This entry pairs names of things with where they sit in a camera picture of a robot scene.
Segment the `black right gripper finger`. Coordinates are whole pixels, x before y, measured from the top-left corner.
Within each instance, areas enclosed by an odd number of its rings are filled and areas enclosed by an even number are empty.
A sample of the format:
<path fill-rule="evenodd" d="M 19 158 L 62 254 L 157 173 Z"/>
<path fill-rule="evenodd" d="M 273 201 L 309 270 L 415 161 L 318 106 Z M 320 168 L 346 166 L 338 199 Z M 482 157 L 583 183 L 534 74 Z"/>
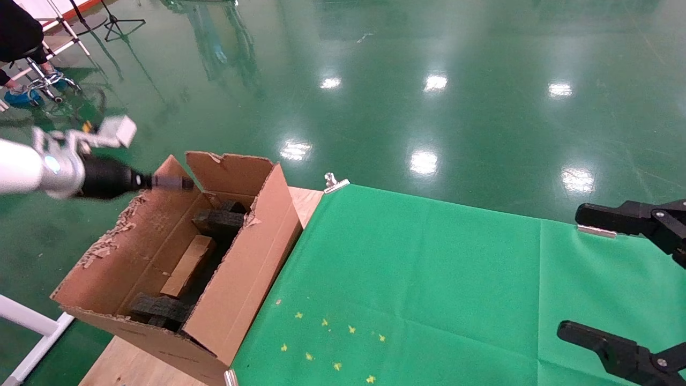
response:
<path fill-rule="evenodd" d="M 685 202 L 649 204 L 625 201 L 619 207 L 584 203 L 575 221 L 582 226 L 626 235 L 643 235 L 685 268 Z"/>
<path fill-rule="evenodd" d="M 625 339 L 581 323 L 563 321 L 557 337 L 594 352 L 605 371 L 639 385 L 685 385 L 685 342 L 661 352 L 650 352 L 634 340 Z"/>

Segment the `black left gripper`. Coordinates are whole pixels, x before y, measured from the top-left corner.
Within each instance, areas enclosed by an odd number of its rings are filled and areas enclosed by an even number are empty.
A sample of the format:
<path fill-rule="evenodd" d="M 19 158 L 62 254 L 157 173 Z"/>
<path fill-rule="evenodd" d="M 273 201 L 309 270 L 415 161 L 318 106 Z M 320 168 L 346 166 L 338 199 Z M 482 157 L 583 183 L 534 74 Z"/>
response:
<path fill-rule="evenodd" d="M 84 198 L 111 200 L 130 191 L 189 191 L 195 188 L 190 177 L 167 174 L 144 174 L 113 157 L 84 154 L 84 182 L 79 195 Z"/>

